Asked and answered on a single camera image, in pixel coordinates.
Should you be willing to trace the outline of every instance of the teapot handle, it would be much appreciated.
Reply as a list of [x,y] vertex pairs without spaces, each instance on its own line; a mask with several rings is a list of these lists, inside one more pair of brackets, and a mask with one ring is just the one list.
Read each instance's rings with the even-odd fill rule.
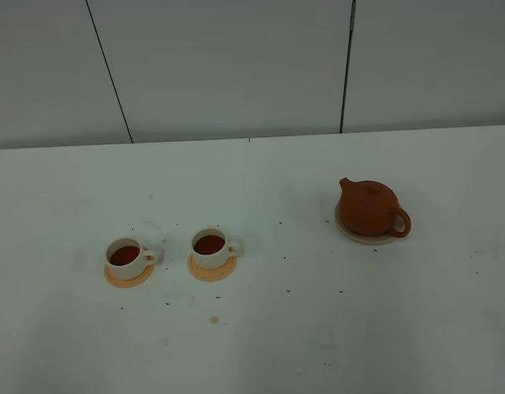
[[409,215],[407,214],[407,212],[401,208],[399,208],[397,210],[397,215],[400,218],[402,218],[402,220],[405,224],[405,228],[403,231],[398,231],[394,228],[391,228],[391,230],[389,230],[389,235],[395,236],[396,238],[403,238],[404,236],[409,234],[409,231],[411,231],[411,218],[409,218]]

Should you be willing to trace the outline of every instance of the white wall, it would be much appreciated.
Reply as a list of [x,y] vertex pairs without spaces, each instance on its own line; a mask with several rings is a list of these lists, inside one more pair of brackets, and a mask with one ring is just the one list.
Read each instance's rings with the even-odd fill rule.
[[0,148],[123,142],[85,0],[0,0]]
[[359,0],[344,131],[505,124],[505,0]]
[[351,0],[90,0],[134,141],[339,131]]

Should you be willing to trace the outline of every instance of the round coaster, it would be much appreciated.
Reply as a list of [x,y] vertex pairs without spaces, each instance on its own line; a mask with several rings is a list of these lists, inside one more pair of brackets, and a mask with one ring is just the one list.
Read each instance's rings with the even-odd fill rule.
[[233,256],[227,260],[225,264],[216,269],[206,269],[197,265],[194,261],[194,256],[188,256],[188,269],[192,277],[202,282],[217,282],[221,281],[234,271],[237,265],[237,257]]
[[[360,242],[361,244],[369,244],[369,245],[381,245],[387,244],[388,242],[392,242],[397,238],[395,236],[391,236],[390,234],[382,234],[381,236],[361,236],[349,230],[340,220],[340,203],[336,204],[334,208],[334,222],[336,223],[336,227],[339,231],[343,233],[347,238],[351,238],[353,241]],[[402,218],[397,217],[395,228],[399,231],[403,231],[405,225],[402,221]]]
[[127,281],[123,281],[122,279],[117,279],[112,275],[110,270],[108,269],[108,266],[105,264],[104,265],[104,277],[106,278],[106,281],[115,287],[120,287],[122,289],[127,289],[128,287],[134,287],[142,282],[144,282],[146,279],[149,278],[149,276],[152,274],[154,271],[155,265],[149,265],[146,267],[146,269],[141,273],[138,277],[134,277],[133,279],[129,279]]

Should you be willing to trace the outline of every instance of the cup handle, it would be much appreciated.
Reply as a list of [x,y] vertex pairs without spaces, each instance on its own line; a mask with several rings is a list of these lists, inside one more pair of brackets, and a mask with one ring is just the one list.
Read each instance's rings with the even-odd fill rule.
[[157,253],[153,250],[143,250],[143,256],[146,257],[146,265],[154,265],[157,263]]
[[405,224],[405,228],[403,231],[398,231],[398,230],[395,230],[394,228],[392,228],[391,230],[389,230],[389,235],[395,236],[396,238],[403,238],[404,236],[409,234],[409,231],[411,231],[411,218],[409,218],[409,215],[407,214],[407,212],[401,208],[399,208],[397,210],[397,215],[400,218],[402,218],[402,220]]
[[241,254],[241,245],[237,242],[229,242],[228,249],[230,250],[230,256],[239,256]]

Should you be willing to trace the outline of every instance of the teapot spout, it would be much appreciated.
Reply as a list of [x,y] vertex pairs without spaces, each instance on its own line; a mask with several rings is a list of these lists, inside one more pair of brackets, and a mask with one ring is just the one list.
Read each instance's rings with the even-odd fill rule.
[[342,190],[345,190],[346,187],[348,187],[349,185],[351,185],[353,183],[354,183],[353,181],[349,181],[347,178],[343,178],[340,181],[340,186],[342,187]]

